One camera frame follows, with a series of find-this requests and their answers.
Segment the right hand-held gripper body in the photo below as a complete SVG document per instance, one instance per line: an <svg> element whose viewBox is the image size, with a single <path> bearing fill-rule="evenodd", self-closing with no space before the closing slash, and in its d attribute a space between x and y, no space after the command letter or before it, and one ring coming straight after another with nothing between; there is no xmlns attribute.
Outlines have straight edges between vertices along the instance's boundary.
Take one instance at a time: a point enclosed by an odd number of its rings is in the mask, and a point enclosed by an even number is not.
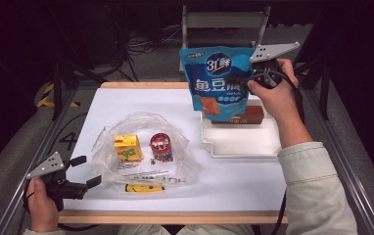
<svg viewBox="0 0 374 235"><path fill-rule="evenodd" d="M279 67L277 58L299 47L299 42L258 45L250 57L251 78L267 89L275 88L283 79L289 80L288 75Z"/></svg>

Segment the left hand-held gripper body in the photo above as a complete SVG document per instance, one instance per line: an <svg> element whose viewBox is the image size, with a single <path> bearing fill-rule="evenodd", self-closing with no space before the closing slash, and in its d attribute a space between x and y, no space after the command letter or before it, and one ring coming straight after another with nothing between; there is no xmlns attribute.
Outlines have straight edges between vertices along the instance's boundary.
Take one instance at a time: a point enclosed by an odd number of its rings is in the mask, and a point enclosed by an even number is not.
<svg viewBox="0 0 374 235"><path fill-rule="evenodd" d="M53 153L26 175L25 189L28 189L32 178L42 179L46 185L47 196L55 202L57 210L62 211L63 199L81 200L87 192L86 184L73 183L66 179L66 171L70 166L70 160L65 161L58 152Z"/></svg>

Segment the blue snack pouch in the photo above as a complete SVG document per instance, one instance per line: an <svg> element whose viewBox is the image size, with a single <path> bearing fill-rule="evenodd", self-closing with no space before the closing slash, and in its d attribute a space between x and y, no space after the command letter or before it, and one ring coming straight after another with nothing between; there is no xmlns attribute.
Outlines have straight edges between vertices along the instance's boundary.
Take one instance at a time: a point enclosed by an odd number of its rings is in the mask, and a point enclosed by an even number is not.
<svg viewBox="0 0 374 235"><path fill-rule="evenodd" d="M227 77L247 79L252 74L248 47L200 47L181 49L180 61L189 83L193 108L216 121L228 121L241 115L247 106L249 91L245 85L227 81Z"/></svg>

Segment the yellow drink carton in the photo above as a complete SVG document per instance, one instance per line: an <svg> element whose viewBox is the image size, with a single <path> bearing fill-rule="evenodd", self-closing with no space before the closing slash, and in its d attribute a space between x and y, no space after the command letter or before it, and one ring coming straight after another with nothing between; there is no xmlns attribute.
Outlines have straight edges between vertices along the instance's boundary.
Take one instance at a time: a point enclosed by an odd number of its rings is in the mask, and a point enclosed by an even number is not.
<svg viewBox="0 0 374 235"><path fill-rule="evenodd" d="M136 134L116 135L114 146L122 162L142 161L141 147Z"/></svg>

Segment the white plastic tray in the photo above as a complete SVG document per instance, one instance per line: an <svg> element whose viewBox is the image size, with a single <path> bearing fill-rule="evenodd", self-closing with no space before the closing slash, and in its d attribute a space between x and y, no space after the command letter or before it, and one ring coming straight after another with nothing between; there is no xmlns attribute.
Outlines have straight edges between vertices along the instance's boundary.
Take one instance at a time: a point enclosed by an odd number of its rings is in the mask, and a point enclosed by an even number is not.
<svg viewBox="0 0 374 235"><path fill-rule="evenodd" d="M281 149L276 121L256 96L248 106L260 106L261 124L217 124L201 116L202 145L214 158L275 158Z"/></svg>

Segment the red lidded candy jar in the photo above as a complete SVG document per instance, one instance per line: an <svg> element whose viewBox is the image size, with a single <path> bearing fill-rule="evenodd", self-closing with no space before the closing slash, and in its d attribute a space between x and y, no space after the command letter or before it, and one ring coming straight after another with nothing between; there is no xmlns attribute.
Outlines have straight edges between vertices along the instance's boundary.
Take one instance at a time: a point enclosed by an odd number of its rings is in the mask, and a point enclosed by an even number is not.
<svg viewBox="0 0 374 235"><path fill-rule="evenodd" d="M171 141L167 134L157 133L153 135L150 139L150 147L155 160L163 163L173 161Z"/></svg>

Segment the translucent smiley plastic bag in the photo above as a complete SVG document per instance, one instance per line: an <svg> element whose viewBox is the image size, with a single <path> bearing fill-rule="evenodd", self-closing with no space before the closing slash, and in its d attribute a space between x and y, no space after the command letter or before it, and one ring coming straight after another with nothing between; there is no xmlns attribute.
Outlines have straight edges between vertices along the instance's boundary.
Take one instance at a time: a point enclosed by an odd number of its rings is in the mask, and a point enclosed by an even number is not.
<svg viewBox="0 0 374 235"><path fill-rule="evenodd" d="M165 133L171 141L173 161L153 157L150 139ZM122 162L115 149L115 136L136 134L142 161ZM133 113L118 123L105 127L92 148L91 172L101 175L105 184L126 192L152 192L183 187L195 182L201 170L189 150L189 140L182 130L164 117L152 113Z"/></svg>

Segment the person's right hand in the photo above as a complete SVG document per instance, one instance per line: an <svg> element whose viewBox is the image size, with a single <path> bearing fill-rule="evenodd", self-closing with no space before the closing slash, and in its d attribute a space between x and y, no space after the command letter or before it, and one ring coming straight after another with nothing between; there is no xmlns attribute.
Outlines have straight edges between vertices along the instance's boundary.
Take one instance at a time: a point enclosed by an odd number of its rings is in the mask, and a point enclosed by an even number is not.
<svg viewBox="0 0 374 235"><path fill-rule="evenodd" d="M249 80L247 85L261 99L267 112L275 118L279 129L296 129L302 123L293 87L286 80L282 80L273 89L264 88L253 80Z"/></svg>

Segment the person's left hand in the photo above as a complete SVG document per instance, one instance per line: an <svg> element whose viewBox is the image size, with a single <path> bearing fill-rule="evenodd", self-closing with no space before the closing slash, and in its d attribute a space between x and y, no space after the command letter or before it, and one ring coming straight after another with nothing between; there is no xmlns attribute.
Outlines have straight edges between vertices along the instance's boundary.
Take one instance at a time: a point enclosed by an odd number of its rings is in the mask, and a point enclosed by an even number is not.
<svg viewBox="0 0 374 235"><path fill-rule="evenodd" d="M26 196L31 216L30 229L37 232L58 230L59 212L53 200L47 196L43 180L32 178Z"/></svg>

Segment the white metal stand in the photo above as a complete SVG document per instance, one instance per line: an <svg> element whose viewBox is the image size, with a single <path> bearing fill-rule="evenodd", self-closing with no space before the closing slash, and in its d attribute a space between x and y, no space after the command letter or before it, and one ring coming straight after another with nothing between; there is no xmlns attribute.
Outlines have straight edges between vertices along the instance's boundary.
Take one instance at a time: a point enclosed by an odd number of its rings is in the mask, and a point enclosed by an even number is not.
<svg viewBox="0 0 374 235"><path fill-rule="evenodd" d="M182 49L188 48L189 28L253 28L255 37L250 41L251 46L261 43L270 16L271 7L253 12L195 12L186 5L182 9Z"/></svg>

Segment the yellow black hazard tape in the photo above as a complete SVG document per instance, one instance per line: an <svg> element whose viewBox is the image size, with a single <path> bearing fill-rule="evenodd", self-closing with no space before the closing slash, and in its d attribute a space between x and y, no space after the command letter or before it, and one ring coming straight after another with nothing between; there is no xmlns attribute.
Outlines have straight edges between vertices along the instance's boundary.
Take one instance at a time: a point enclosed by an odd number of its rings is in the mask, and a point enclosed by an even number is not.
<svg viewBox="0 0 374 235"><path fill-rule="evenodd" d="M47 87L44 89L42 97L40 100L37 102L37 107L55 107L54 102L50 102L48 100L50 93L54 90L54 83L50 82Z"/></svg>

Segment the white table sheet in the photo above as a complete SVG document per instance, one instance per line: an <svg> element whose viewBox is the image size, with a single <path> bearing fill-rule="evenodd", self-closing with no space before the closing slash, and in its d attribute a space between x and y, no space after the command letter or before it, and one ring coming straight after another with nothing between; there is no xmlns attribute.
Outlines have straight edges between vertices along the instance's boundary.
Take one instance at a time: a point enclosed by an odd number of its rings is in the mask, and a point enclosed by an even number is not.
<svg viewBox="0 0 374 235"><path fill-rule="evenodd" d="M73 154L87 163L68 171L71 181L91 176L92 148L104 127L135 112L158 114L179 127L192 157L202 166L190 185L153 193L118 191L104 182L82 200L66 200L67 210L110 212L269 212L280 207L286 188L277 158L214 158L203 148L201 114L187 89L96 91Z"/></svg>

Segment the person's beige trousers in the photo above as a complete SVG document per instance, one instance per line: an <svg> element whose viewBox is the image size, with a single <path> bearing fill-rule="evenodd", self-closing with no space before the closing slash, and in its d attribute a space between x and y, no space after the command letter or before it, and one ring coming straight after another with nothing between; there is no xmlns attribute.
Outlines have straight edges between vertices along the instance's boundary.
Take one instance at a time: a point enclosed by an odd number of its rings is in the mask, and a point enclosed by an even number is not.
<svg viewBox="0 0 374 235"><path fill-rule="evenodd" d="M187 224L165 227L159 224L124 224L117 235L256 235L251 225Z"/></svg>

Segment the aluminium floor rail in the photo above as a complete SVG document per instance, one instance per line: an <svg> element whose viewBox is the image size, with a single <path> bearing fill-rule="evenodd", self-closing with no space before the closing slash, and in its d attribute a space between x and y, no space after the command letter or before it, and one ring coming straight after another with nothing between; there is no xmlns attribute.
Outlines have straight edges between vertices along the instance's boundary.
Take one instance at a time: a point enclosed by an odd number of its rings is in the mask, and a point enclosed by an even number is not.
<svg viewBox="0 0 374 235"><path fill-rule="evenodd" d="M352 170L346 154L339 143L337 135L334 132L330 122L325 120L321 114L318 98L315 96L312 90L307 90L305 92L305 96L319 121L321 129L325 133L325 137L330 145L329 152L333 155L337 169L350 191L357 210L360 213L369 234L374 235L374 210L364 190L364 187L358 176Z"/></svg>
<svg viewBox="0 0 374 235"><path fill-rule="evenodd" d="M62 96L61 106L55 107L54 114L50 118L49 126L43 139L27 165L27 169L17 185L14 196L0 219L0 235L9 235L18 214L23 211L23 189L26 182L25 176L38 162L45 159L51 152L50 145L55 141L55 134L60 131L61 122L67 113L75 93L75 90L66 90L65 94Z"/></svg>

